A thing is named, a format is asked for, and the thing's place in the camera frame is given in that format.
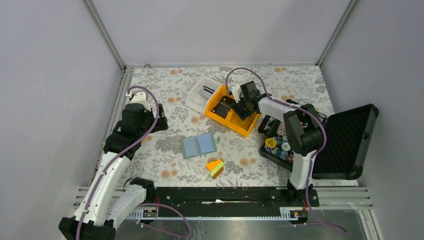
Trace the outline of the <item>yellow plastic divided bin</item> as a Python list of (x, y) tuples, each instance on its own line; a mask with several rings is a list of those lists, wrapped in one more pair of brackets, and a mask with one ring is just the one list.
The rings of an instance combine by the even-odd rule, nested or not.
[(242, 121), (237, 114), (231, 109), (225, 119), (217, 116), (212, 113), (213, 108), (218, 104), (220, 99), (223, 96), (228, 96), (234, 99), (232, 96), (228, 95), (226, 92), (225, 86), (222, 84), (221, 87), (212, 95), (209, 102), (207, 103), (205, 115), (210, 119), (220, 123), (221, 125), (228, 127), (229, 129), (237, 132), (238, 134), (248, 137), (251, 131), (254, 129), (257, 120), (261, 116), (260, 113), (253, 113), (246, 120)]

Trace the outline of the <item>green card holder wallet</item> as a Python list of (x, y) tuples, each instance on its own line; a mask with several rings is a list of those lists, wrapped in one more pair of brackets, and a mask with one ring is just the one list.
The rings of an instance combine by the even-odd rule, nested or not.
[(214, 136), (212, 132), (181, 138), (182, 156), (184, 159), (190, 159), (214, 153), (217, 151), (217, 144), (219, 142), (220, 137)]

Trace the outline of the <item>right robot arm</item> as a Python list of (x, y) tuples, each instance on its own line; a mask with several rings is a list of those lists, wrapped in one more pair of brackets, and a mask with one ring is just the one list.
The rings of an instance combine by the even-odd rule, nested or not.
[(234, 97), (230, 107), (241, 120), (257, 113), (284, 123), (285, 135), (294, 156), (289, 178), (293, 188), (287, 191), (286, 198), (293, 206), (301, 205), (307, 199), (304, 189), (309, 186), (316, 155), (327, 141), (315, 107), (310, 103), (300, 105), (283, 102), (260, 93), (253, 81), (234, 84), (227, 91)]

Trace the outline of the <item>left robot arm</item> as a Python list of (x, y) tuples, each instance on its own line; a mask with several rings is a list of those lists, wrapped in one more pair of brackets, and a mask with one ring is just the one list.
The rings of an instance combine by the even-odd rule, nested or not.
[(117, 229), (139, 204), (155, 200), (151, 180), (135, 177), (126, 192), (111, 202), (117, 183), (149, 133), (168, 129), (163, 105), (153, 114), (144, 103), (127, 104), (103, 147), (92, 185), (72, 217), (63, 217), (58, 229), (67, 240), (113, 240)]

